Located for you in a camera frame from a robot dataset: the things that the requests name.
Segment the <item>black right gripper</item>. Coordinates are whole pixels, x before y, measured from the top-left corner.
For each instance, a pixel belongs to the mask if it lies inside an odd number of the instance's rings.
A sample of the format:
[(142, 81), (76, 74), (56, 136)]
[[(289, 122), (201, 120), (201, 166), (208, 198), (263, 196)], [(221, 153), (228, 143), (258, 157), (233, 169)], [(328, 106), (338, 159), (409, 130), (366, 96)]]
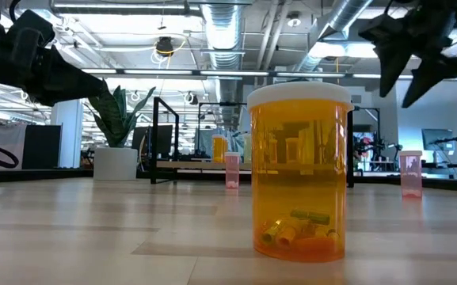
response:
[[(411, 52), (441, 52), (450, 46), (449, 37), (456, 23), (455, 10), (445, 7), (418, 6), (404, 17), (383, 13), (371, 19), (358, 35), (375, 45), (380, 62), (379, 96), (386, 97), (405, 69)], [(457, 78), (457, 57), (439, 55), (423, 59), (412, 70), (413, 79), (402, 101), (408, 108), (444, 79)]]

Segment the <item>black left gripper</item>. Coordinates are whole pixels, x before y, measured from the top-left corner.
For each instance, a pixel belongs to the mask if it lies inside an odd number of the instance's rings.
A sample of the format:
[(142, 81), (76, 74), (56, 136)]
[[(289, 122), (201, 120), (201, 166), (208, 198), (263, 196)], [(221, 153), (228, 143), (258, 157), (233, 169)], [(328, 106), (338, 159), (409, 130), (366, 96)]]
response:
[(54, 37), (52, 24), (31, 10), (8, 30), (0, 25), (0, 84), (42, 93), (46, 106), (99, 96), (105, 90), (101, 79), (68, 63), (56, 47), (46, 49)]

